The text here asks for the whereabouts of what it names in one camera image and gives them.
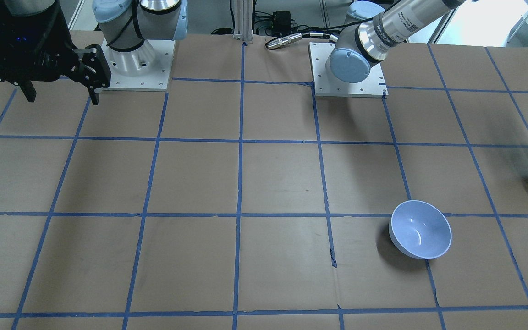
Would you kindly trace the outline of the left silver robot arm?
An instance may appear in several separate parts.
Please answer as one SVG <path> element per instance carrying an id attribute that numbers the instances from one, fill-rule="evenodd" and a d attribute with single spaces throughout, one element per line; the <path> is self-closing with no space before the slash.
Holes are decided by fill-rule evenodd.
<path id="1" fill-rule="evenodd" d="M 130 33 L 134 44 L 139 45 L 145 39 L 138 25 L 142 13 L 167 13 L 181 4 L 180 0 L 95 0 L 93 11 L 110 41 L 125 39 Z M 360 83 L 392 48 L 462 4 L 462 0 L 399 0 L 374 17 L 341 25 L 339 35 L 331 34 L 329 28 L 306 29 L 277 36 L 265 47 L 278 50 L 303 38 L 327 38 L 336 44 L 329 60 L 333 75 L 346 83 Z"/>

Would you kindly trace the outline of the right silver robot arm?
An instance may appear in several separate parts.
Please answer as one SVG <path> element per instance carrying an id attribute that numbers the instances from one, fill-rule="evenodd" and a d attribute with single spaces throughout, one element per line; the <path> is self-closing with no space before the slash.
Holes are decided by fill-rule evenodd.
<path id="1" fill-rule="evenodd" d="M 184 0 L 95 0 L 100 44 L 77 47 L 58 0 L 0 0 L 0 82 L 9 82 L 34 102 L 33 82 L 68 77 L 87 88 L 94 105 L 111 75 L 145 72 L 156 59 L 151 40 L 182 40 L 187 34 Z"/>

